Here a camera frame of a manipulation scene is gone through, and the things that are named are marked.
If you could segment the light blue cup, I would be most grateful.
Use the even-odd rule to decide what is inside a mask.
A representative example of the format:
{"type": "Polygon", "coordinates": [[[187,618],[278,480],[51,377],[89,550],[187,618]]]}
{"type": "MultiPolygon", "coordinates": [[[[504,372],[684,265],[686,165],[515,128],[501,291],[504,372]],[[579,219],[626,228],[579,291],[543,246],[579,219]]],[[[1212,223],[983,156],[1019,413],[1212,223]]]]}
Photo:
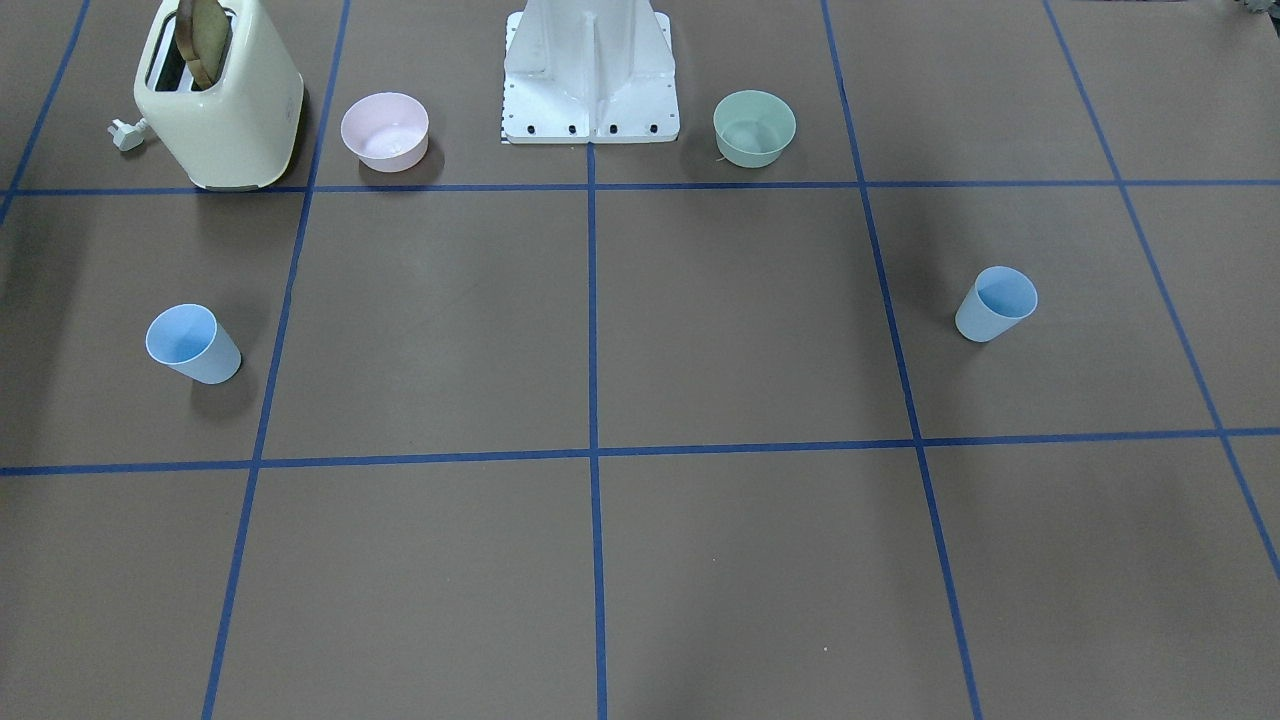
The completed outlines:
{"type": "Polygon", "coordinates": [[[974,279],[954,323],[966,340],[991,342],[1029,318],[1039,304],[1033,281],[1011,266],[988,266],[974,279]]]}
{"type": "Polygon", "coordinates": [[[198,304],[180,304],[155,316],[146,333],[148,356],[206,386],[229,380],[242,354],[215,314],[198,304]]]}

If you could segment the green plastic bowl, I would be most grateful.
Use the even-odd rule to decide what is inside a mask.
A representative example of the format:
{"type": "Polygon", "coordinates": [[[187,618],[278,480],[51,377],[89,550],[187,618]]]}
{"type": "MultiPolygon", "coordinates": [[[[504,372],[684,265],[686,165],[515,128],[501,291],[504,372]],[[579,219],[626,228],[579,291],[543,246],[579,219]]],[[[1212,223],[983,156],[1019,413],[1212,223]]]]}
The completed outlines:
{"type": "Polygon", "coordinates": [[[721,156],[746,169],[774,163],[797,132],[791,106],[773,94],[754,88],[721,99],[712,122],[721,156]]]}

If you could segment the pink plastic bowl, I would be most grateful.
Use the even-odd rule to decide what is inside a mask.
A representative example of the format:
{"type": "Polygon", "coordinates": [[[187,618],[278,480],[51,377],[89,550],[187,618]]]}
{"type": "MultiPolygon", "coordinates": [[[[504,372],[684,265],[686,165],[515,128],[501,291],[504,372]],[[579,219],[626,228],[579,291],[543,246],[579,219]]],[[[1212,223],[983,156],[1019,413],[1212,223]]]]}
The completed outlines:
{"type": "Polygon", "coordinates": [[[380,92],[348,108],[340,119],[340,138],[369,169],[397,173],[425,158],[429,127],[428,109],[416,97],[380,92]]]}

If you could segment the cream white toaster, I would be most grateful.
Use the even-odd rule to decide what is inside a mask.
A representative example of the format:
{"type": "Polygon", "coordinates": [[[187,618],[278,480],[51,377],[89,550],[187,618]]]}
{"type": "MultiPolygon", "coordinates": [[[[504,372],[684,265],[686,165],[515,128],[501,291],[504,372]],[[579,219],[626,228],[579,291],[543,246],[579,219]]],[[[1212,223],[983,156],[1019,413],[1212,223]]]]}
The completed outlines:
{"type": "Polygon", "coordinates": [[[133,79],[133,99],[191,182],[259,190],[291,165],[305,82],[261,1],[223,1],[229,37],[220,77],[198,88],[175,40],[178,1],[160,3],[133,79]]]}

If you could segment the brown toast slice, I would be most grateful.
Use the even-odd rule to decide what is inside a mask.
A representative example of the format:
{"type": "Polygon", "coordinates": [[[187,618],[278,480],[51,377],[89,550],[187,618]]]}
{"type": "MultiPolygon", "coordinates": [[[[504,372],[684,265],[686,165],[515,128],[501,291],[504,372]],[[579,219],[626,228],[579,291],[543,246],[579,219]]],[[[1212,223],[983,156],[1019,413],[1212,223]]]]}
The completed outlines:
{"type": "Polygon", "coordinates": [[[230,36],[230,17],[219,1],[178,3],[173,38],[197,90],[220,79],[230,36]]]}

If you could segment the white power plug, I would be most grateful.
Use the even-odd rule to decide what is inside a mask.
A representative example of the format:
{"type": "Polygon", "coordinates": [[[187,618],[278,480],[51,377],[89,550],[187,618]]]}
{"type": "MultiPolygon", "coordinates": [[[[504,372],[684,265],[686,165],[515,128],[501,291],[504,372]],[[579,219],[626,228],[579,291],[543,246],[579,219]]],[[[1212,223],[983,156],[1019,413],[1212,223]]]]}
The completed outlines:
{"type": "Polygon", "coordinates": [[[133,151],[143,145],[150,135],[150,123],[146,118],[140,118],[134,123],[115,119],[108,127],[111,143],[120,152],[133,151]]]}

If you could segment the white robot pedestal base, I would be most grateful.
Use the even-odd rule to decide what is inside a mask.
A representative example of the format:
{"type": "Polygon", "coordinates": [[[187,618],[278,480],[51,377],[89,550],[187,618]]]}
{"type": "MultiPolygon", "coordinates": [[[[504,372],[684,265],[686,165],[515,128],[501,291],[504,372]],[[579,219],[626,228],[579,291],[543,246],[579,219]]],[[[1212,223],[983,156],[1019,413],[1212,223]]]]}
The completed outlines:
{"type": "Polygon", "coordinates": [[[506,18],[504,50],[507,143],[680,136],[672,24],[649,1],[527,1],[506,18]]]}

